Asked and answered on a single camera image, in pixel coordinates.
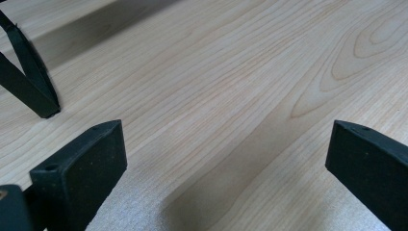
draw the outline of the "wooden table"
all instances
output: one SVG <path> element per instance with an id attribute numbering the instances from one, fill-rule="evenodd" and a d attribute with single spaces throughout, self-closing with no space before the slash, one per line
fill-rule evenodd
<path id="1" fill-rule="evenodd" d="M 88 230 L 387 230 L 324 161 L 334 119 L 408 143 L 407 1 L 0 8 L 63 107 L 40 119 L 0 89 L 0 184 L 27 188 L 31 168 L 122 119 L 129 166 Z"/>

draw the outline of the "screw hole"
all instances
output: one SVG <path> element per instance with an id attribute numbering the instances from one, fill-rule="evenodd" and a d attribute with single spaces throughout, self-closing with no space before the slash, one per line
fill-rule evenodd
<path id="1" fill-rule="evenodd" d="M 57 170 L 57 168 L 58 168 L 58 165 L 53 164 L 53 165 L 49 165 L 49 166 L 45 167 L 45 170 L 54 171 L 54 170 Z"/>
<path id="2" fill-rule="evenodd" d="M 6 195 L 7 195 L 7 191 L 0 191 L 0 200 L 6 197 Z"/>

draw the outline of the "black bracket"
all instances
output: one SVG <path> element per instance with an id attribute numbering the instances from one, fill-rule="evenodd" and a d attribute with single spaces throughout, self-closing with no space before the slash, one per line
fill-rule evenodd
<path id="1" fill-rule="evenodd" d="M 337 120 L 326 167 L 390 229 L 408 230 L 407 146 Z"/>
<path id="2" fill-rule="evenodd" d="M 91 127 L 34 167 L 26 191 L 0 186 L 0 230 L 85 230 L 126 168 L 120 120 Z"/>
<path id="3" fill-rule="evenodd" d="M 0 26 L 6 31 L 26 74 L 21 73 L 0 53 L 0 85 L 40 117 L 48 118 L 57 114 L 61 110 L 58 97 L 37 51 L 1 11 Z"/>

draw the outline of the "tabletop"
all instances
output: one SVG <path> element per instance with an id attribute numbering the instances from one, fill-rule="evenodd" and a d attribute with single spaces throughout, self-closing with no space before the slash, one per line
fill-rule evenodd
<path id="1" fill-rule="evenodd" d="M 62 111 L 0 88 L 0 184 L 122 119 L 88 230 L 388 230 L 324 166 L 335 119 L 408 143 L 404 0 L 13 0 Z M 19 66 L 6 34 L 0 51 Z"/>

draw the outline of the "small hole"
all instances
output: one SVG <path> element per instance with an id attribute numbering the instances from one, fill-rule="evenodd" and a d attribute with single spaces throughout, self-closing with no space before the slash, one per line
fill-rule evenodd
<path id="1" fill-rule="evenodd" d="M 45 170 L 47 170 L 47 171 L 53 171 L 53 170 L 57 170 L 57 168 L 58 168 L 58 165 L 49 165 L 49 166 L 47 166 L 47 167 L 45 167 Z"/>
<path id="2" fill-rule="evenodd" d="M 7 191 L 0 191 L 0 200 L 6 197 L 6 195 L 7 195 Z"/>

